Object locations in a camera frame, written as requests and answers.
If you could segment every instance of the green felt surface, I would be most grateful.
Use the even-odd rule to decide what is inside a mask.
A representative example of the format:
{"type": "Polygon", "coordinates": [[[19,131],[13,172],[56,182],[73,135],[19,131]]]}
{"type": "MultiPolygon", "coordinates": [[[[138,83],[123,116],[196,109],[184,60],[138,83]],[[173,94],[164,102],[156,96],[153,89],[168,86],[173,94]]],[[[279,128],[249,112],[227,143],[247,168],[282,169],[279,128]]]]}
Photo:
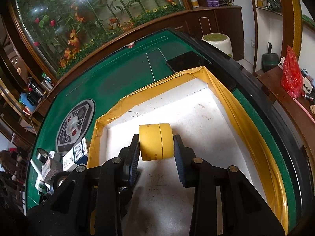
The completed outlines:
{"type": "Polygon", "coordinates": [[[256,110],[253,106],[248,102],[248,100],[243,96],[243,94],[236,89],[233,92],[234,97],[240,102],[240,104],[245,109],[246,113],[252,119],[254,124],[256,125],[257,129],[261,133],[262,137],[264,138],[268,148],[270,149],[277,165],[280,170],[280,174],[283,180],[285,193],[287,195],[287,203],[288,203],[288,211],[289,211],[289,231],[296,225],[296,200],[294,196],[294,188],[292,185],[292,181],[289,175],[288,168],[285,164],[285,161],[282,157],[282,154],[271,135],[270,131],[268,130],[266,124],[263,122],[261,117],[258,115],[256,110]]]}
{"type": "MultiPolygon", "coordinates": [[[[39,132],[34,150],[38,147],[55,150],[58,129],[69,111],[84,99],[95,102],[95,114],[86,133],[91,139],[95,120],[110,110],[122,97],[172,74],[166,60],[193,50],[169,31],[150,35],[136,42],[132,49],[122,48],[78,77],[53,102],[39,132]]],[[[35,189],[37,173],[31,166],[26,187],[26,209],[38,204],[40,195],[35,189]]]]}

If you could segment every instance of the glass window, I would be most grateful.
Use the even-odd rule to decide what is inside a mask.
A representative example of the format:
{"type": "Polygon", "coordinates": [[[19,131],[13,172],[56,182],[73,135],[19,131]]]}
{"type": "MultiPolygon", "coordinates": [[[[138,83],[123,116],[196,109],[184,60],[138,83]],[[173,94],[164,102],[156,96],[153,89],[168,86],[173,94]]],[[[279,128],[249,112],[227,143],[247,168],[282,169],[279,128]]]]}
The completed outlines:
{"type": "Polygon", "coordinates": [[[123,32],[184,9],[180,0],[13,0],[13,5],[29,42],[58,78],[123,32]]]}

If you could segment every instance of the barcode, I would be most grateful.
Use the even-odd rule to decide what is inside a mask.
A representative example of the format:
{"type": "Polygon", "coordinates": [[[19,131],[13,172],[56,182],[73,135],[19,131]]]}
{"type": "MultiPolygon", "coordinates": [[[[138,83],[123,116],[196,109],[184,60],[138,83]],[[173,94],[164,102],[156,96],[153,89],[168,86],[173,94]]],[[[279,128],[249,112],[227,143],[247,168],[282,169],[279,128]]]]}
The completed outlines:
{"type": "Polygon", "coordinates": [[[78,159],[80,159],[82,156],[83,156],[83,151],[82,151],[82,145],[80,142],[74,147],[74,160],[75,160],[75,162],[78,159]]]}

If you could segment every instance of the pink cable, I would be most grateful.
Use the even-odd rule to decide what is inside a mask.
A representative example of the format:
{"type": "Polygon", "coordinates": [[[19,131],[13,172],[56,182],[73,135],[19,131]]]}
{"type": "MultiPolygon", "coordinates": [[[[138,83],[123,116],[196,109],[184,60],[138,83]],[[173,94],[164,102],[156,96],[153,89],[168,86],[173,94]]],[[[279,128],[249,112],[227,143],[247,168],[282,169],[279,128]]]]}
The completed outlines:
{"type": "Polygon", "coordinates": [[[310,117],[311,118],[311,120],[312,120],[312,122],[315,124],[315,120],[314,120],[314,118],[310,115],[310,113],[305,109],[305,107],[304,106],[302,106],[301,104],[300,104],[300,102],[299,101],[297,101],[297,99],[296,98],[293,98],[293,100],[295,101],[295,103],[297,103],[302,109],[303,109],[303,111],[307,114],[307,116],[308,117],[310,117]]]}

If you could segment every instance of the roll of tape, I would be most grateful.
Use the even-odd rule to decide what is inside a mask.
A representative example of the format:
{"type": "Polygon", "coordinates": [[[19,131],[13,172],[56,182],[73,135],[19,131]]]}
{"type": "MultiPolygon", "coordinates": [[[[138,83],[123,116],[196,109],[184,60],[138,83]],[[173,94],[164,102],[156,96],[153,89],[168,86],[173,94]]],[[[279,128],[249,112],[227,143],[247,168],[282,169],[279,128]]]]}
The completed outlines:
{"type": "Polygon", "coordinates": [[[173,133],[169,123],[139,125],[140,152],[143,161],[174,155],[173,133]]]}

